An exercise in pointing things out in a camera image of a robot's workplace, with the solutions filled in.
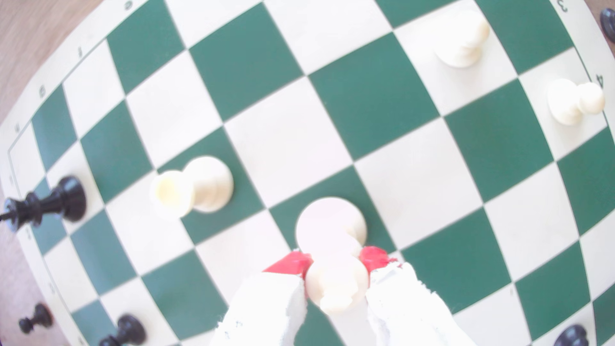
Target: white pawn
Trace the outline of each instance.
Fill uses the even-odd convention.
[[[464,68],[475,64],[482,56],[481,46],[489,37],[489,23],[478,12],[464,10],[447,19],[435,54],[447,65]]]
[[[365,297],[369,275],[358,256],[367,225],[356,206],[337,197],[312,202],[297,220],[296,238],[301,251],[314,259],[306,290],[323,312],[342,312]]]
[[[576,85],[568,79],[557,79],[549,85],[547,103],[553,117],[564,125],[575,125],[583,115],[594,115],[605,108],[605,93],[588,82]]]
[[[183,171],[166,171],[151,184],[150,200],[166,219],[176,219],[192,209],[215,212],[231,199],[234,188],[231,170],[213,156],[190,161]]]

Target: green square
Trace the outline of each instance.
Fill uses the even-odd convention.
[[[43,179],[41,183],[34,189],[34,193],[39,198],[49,195],[50,190],[47,180]],[[66,236],[66,230],[62,224],[59,215],[46,214],[42,216],[41,225],[32,227],[32,233],[36,239],[36,244],[39,246],[41,255],[45,255],[52,247]]]
[[[615,208],[615,145],[611,131],[602,130],[557,165],[577,228],[583,234]]]
[[[593,302],[598,345],[607,342],[615,334],[615,285]]]
[[[81,139],[81,145],[105,203],[152,169],[124,101]]]
[[[376,208],[361,183],[361,179],[354,166],[337,173],[333,177],[302,191],[298,195],[270,209],[271,215],[291,249],[298,247],[295,239],[295,225],[299,214],[308,204],[319,198],[329,196],[344,198],[361,210],[367,223],[366,245],[380,247],[388,253],[396,250],[391,237],[389,237],[389,232],[386,230],[378,212],[376,212]]]
[[[135,277],[105,210],[73,233],[71,240],[99,296]]]
[[[314,303],[307,303],[306,320],[295,336],[295,346],[343,346],[331,322]]]
[[[376,0],[395,28],[454,0]]]
[[[519,81],[445,119],[485,202],[553,161]]]
[[[190,48],[223,120],[302,75],[263,4]]]
[[[209,238],[264,208],[222,128],[214,131],[179,154],[176,158],[173,158],[167,164],[160,167],[158,172],[168,171],[169,169],[180,171],[184,169],[190,160],[203,155],[211,155],[222,160],[231,170],[235,187],[231,200],[219,211],[211,214],[192,211],[181,219],[194,244]]]
[[[487,215],[479,209],[402,250],[416,275],[453,313],[510,283]]]
[[[45,170],[77,140],[64,89],[58,87],[32,117],[32,127]]]
[[[573,46],[549,0],[476,0],[521,74]]]
[[[90,345],[98,345],[102,338],[116,334],[116,328],[99,300],[73,312],[73,319]]]
[[[226,313],[194,251],[144,275],[143,282],[179,339],[217,327]]]
[[[438,116],[394,34],[310,75],[354,159]]]
[[[517,282],[532,340],[589,303],[581,247],[575,243],[556,258]]]
[[[146,2],[107,41],[126,94],[184,49],[164,0]]]

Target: printed number 3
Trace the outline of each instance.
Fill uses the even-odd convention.
[[[568,12],[568,8],[564,6],[564,0],[557,0],[557,4],[561,7],[562,11]]]

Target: black chess piece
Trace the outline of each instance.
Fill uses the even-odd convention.
[[[611,42],[615,42],[615,10],[603,9],[602,12],[600,12],[600,24],[602,24],[602,30],[604,30],[605,36]]]
[[[553,346],[589,346],[587,331],[578,324],[574,324],[560,334]]]
[[[102,339],[98,346],[141,345],[145,341],[145,329],[132,315],[124,315],[117,321],[117,335]]]
[[[4,210],[5,214],[0,215],[0,221],[6,220],[13,232],[27,222],[38,227],[44,214],[59,214],[75,222],[85,214],[85,191],[79,179],[70,175],[62,178],[49,196],[43,199],[39,199],[33,192],[28,193],[23,201],[7,198]]]
[[[34,307],[34,316],[32,316],[32,318],[26,317],[19,320],[19,329],[21,329],[24,334],[29,334],[37,324],[40,324],[45,328],[49,328],[53,323],[54,319],[51,317],[47,307],[41,303],[38,303]]]

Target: chessboard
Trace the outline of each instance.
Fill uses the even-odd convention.
[[[491,33],[453,68],[432,43],[467,9]],[[558,78],[600,85],[604,112],[556,122]],[[0,127],[0,179],[18,199],[85,187],[81,221],[15,235],[74,346],[124,313],[146,345],[207,345],[324,196],[477,345],[551,346],[578,323],[613,346],[614,122],[615,60],[583,0],[106,0]],[[203,155],[230,168],[230,202],[161,218],[151,182]],[[310,303],[296,345],[375,345],[366,309]]]

